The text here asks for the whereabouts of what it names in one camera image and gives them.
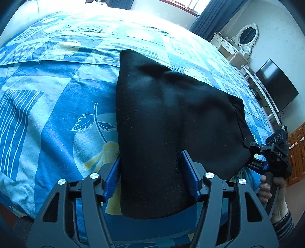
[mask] striped sleeve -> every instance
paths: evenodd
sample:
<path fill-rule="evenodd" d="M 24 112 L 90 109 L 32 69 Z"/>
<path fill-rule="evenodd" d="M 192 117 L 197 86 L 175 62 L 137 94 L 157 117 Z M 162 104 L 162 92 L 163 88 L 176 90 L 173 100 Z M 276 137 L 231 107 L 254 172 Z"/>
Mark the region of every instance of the striped sleeve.
<path fill-rule="evenodd" d="M 281 244 L 292 232 L 294 226 L 292 223 L 292 215 L 290 211 L 279 222 L 273 224 L 274 230 Z"/>

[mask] blue bed sheet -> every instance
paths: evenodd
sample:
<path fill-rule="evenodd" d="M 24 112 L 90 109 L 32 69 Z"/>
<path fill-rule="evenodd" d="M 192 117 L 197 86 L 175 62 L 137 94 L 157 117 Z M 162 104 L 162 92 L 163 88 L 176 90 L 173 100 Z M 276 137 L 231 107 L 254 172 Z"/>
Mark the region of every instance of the blue bed sheet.
<path fill-rule="evenodd" d="M 81 180 L 116 158 L 115 89 L 123 49 L 243 99 L 255 140 L 261 144 L 271 135 L 244 80 L 215 47 L 188 30 L 120 9 L 55 13 L 0 48 L 2 203 L 35 217 L 58 179 Z M 232 180 L 238 177 L 258 187 L 259 175 L 249 169 Z M 190 243 L 201 207 L 162 219 L 130 219 L 120 211 L 120 184 L 102 205 L 111 236 L 123 248 Z M 81 223 L 80 208 L 78 218 Z"/>

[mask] person's arm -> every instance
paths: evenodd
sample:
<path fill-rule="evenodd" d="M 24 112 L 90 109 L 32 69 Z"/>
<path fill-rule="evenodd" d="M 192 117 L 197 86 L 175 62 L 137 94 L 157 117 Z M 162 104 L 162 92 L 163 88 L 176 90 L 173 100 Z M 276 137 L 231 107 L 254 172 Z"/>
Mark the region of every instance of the person's arm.
<path fill-rule="evenodd" d="M 260 178 L 261 184 L 258 191 L 258 198 L 261 203 L 267 203 L 268 199 L 271 198 L 270 185 L 266 183 L 266 177 Z M 271 217 L 271 223 L 275 229 L 276 235 L 280 243 L 292 232 L 293 223 L 292 216 L 288 210 L 285 195 L 286 195 L 286 181 L 282 177 L 275 177 L 273 182 L 280 186 L 278 193 L 278 199 L 274 207 L 274 211 Z"/>

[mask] metal pivot bolt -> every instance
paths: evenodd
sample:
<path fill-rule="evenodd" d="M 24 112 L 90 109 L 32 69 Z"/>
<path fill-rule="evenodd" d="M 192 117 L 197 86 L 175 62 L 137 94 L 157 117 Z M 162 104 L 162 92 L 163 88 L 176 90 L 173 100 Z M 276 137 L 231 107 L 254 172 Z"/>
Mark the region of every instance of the metal pivot bolt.
<path fill-rule="evenodd" d="M 246 179 L 243 179 L 243 178 L 238 179 L 238 182 L 242 185 L 247 183 Z"/>
<path fill-rule="evenodd" d="M 207 173 L 205 174 L 205 176 L 206 176 L 206 178 L 211 179 L 211 178 L 214 177 L 214 174 L 213 174 L 212 172 L 207 172 Z"/>
<path fill-rule="evenodd" d="M 66 183 L 66 180 L 65 179 L 59 179 L 58 180 L 58 184 L 59 185 L 63 185 L 63 184 L 65 184 Z"/>
<path fill-rule="evenodd" d="M 90 178 L 91 179 L 97 179 L 99 177 L 99 174 L 98 173 L 92 173 L 91 175 L 90 175 Z"/>

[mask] human hand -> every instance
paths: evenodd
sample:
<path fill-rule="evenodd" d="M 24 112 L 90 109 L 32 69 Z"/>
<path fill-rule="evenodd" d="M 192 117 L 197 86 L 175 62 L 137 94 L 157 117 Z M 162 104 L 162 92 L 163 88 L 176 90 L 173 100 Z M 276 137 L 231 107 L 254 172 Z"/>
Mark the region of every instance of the human hand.
<path fill-rule="evenodd" d="M 271 198 L 271 186 L 266 183 L 266 176 L 262 176 L 260 178 L 261 184 L 260 189 L 258 191 L 258 198 L 262 204 L 265 204 L 268 202 L 268 200 Z M 276 185 L 280 186 L 279 192 L 278 192 L 278 199 L 276 201 L 274 211 L 271 217 L 271 222 L 276 223 L 279 222 L 287 213 L 288 208 L 285 201 L 285 195 L 286 195 L 286 181 L 282 177 L 275 177 L 273 178 L 273 182 Z"/>

